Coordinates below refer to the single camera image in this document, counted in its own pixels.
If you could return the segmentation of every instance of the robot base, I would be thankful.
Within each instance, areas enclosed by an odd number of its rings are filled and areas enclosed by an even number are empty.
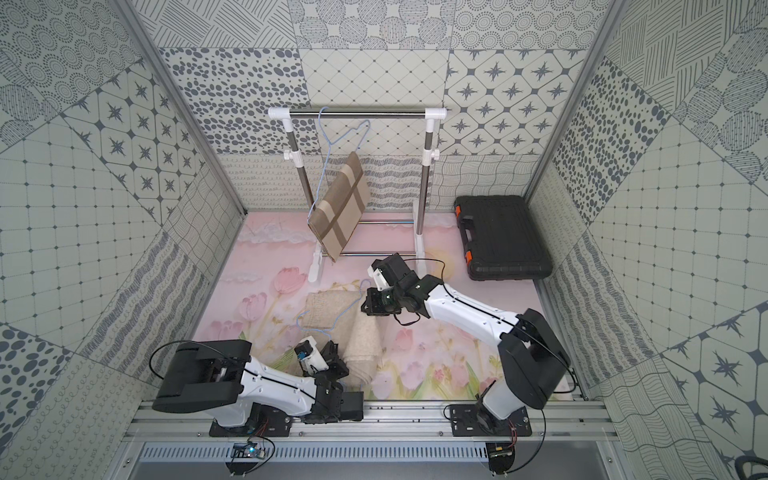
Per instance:
[[[212,437],[247,437],[259,432],[266,423],[266,429],[261,434],[264,437],[287,437],[293,419],[283,410],[274,407],[254,403],[250,409],[250,416],[241,427],[223,427],[216,420],[210,425],[208,435]]]
[[[455,437],[476,437],[482,435],[492,435],[509,437],[512,431],[509,423],[515,426],[518,437],[529,437],[532,435],[531,423],[528,420],[528,410],[525,407],[515,410],[507,418],[506,422],[499,422],[499,427],[494,432],[487,432],[478,422],[477,405],[457,403],[451,404],[446,409],[446,416],[451,419],[451,430]]]

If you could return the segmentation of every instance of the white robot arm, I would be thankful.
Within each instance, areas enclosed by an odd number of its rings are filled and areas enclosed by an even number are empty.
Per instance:
[[[245,340],[181,343],[152,408],[170,413],[205,410],[219,427],[235,433],[234,429],[256,421],[254,404],[306,423],[362,420],[362,393],[344,392],[338,383],[349,370],[335,343],[328,342],[320,351],[308,337],[296,346],[304,377],[251,358],[250,347]]]
[[[478,422],[494,432],[523,406],[542,409],[570,366],[570,359],[539,312],[505,312],[462,295],[437,277],[419,278],[397,253],[369,268],[362,311],[398,314],[402,309],[431,317],[497,346],[505,381],[494,382],[478,399]]]
[[[361,310],[396,315],[406,309],[432,317],[497,346],[504,381],[494,382],[478,398],[478,423],[493,433],[523,406],[544,407],[570,360],[540,313],[505,312],[462,295],[431,275],[419,278],[395,253],[376,260]],[[307,337],[296,346],[304,377],[265,366],[249,355],[250,342],[189,342],[178,347],[153,408],[189,413],[207,410],[220,427],[248,425],[254,404],[282,410],[307,423],[362,420],[362,393],[344,392],[339,379],[349,370],[338,346],[322,351]]]

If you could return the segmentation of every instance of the black motor housing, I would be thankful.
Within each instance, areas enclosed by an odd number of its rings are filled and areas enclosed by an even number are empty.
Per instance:
[[[219,350],[226,358],[205,345]],[[250,361],[246,340],[181,343],[170,361],[152,409],[167,413],[192,413],[230,405],[243,391],[240,380]],[[220,379],[222,369],[226,372]]]

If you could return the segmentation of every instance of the grid pattern tile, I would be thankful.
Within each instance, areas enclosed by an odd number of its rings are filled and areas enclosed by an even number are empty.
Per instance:
[[[768,197],[672,121],[590,225],[666,349],[768,296]]]
[[[538,155],[447,155],[435,162],[430,207],[453,210],[460,195],[522,195]]]
[[[75,348],[160,226],[60,118],[0,159],[0,313]]]
[[[202,164],[179,207],[163,225],[175,243],[213,281],[243,217],[207,164]]]
[[[556,270],[587,226],[554,166],[547,166],[529,207]]]

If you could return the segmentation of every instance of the polka dot pattern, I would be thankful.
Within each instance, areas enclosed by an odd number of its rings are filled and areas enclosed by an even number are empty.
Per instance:
[[[669,119],[669,112],[603,59],[554,158],[587,225]]]
[[[160,51],[208,141],[220,154],[281,154],[287,145],[283,126],[279,121],[270,120],[267,110],[269,107],[309,107],[297,50],[161,48]],[[314,122],[293,122],[293,125],[302,152],[318,154]]]
[[[64,347],[0,326],[0,455],[70,358]]]

